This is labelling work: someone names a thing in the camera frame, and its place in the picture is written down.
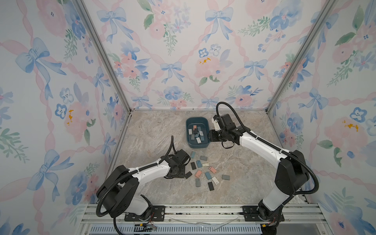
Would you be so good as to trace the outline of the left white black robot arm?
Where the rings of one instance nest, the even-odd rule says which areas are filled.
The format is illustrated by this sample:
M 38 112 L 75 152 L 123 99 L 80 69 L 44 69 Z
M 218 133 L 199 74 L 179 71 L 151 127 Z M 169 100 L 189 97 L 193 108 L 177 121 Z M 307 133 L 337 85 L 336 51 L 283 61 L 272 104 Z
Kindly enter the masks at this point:
M 154 206 L 145 195 L 136 195 L 138 187 L 158 178 L 185 178 L 190 161 L 187 152 L 175 149 L 174 138 L 171 137 L 166 154 L 156 161 L 135 168 L 116 167 L 96 192 L 97 217 L 109 215 L 119 235 L 123 233 L 117 226 L 117 217 L 123 213 L 126 213 L 126 221 L 145 221 L 147 224 L 154 218 L 162 221 L 162 206 Z

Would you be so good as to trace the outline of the teal eraser lower centre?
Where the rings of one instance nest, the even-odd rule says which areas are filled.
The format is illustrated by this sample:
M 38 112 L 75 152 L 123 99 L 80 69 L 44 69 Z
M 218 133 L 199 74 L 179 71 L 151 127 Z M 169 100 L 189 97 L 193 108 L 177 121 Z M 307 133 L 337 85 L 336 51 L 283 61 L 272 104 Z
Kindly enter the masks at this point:
M 207 171 L 207 172 L 205 172 L 205 176 L 206 176 L 206 178 L 208 179 L 208 180 L 211 180 L 212 179 L 212 176 L 211 176 L 211 174 Z

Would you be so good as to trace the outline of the grey eraser bottom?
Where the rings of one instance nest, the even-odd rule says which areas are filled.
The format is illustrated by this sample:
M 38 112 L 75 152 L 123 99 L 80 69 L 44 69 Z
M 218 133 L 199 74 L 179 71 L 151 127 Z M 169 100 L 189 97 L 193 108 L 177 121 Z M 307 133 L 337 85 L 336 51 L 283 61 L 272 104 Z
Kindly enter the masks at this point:
M 201 187 L 200 179 L 196 179 L 196 180 L 195 180 L 195 186 L 196 186 L 197 188 Z

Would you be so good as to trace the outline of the black eraser tilted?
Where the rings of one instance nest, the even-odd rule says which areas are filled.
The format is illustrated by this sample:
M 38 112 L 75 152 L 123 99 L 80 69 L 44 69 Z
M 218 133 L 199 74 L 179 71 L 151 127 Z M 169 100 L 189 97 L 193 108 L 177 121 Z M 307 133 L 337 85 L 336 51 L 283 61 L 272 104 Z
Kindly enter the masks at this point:
M 192 176 L 193 174 L 189 171 L 188 173 L 185 174 L 185 178 L 188 179 Z

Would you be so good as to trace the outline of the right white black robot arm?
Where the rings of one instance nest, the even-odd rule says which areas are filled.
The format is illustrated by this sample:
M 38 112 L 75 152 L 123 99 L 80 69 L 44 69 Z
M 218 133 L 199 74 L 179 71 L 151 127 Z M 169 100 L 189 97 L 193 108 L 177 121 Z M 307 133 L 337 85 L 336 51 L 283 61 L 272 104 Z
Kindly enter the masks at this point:
M 319 181 L 306 164 L 303 153 L 278 147 L 257 135 L 241 121 L 235 109 L 219 102 L 212 119 L 214 129 L 209 132 L 210 142 L 231 142 L 249 149 L 267 160 L 275 169 L 273 188 L 257 206 L 254 215 L 275 228 L 282 221 L 283 208 L 297 195 L 310 195 L 319 190 Z

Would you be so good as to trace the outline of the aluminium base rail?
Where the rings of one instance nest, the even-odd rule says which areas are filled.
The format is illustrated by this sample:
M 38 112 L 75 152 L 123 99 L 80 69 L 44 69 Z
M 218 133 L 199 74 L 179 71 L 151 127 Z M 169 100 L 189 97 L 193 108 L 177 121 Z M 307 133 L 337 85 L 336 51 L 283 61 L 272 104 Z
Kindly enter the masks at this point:
M 331 235 L 317 204 L 288 204 L 278 227 L 267 227 L 256 217 L 255 205 L 166 204 L 158 205 L 151 219 L 140 222 L 123 213 L 116 219 L 97 217 L 90 205 L 79 235 Z

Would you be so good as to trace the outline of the dark teal storage box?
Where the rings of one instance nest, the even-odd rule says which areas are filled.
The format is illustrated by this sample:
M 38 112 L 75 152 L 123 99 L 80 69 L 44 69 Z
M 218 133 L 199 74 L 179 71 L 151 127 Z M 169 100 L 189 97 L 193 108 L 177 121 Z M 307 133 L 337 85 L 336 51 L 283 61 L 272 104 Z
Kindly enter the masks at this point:
M 193 149 L 209 146 L 209 122 L 204 117 L 189 117 L 186 120 L 186 136 L 189 147 Z

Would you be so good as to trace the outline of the black eraser bottom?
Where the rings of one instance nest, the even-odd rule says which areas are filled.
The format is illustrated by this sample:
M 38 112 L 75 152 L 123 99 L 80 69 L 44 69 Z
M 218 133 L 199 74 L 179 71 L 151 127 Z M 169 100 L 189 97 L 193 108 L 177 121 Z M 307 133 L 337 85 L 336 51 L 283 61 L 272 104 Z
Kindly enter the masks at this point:
M 214 191 L 213 182 L 208 182 L 208 187 L 210 191 Z

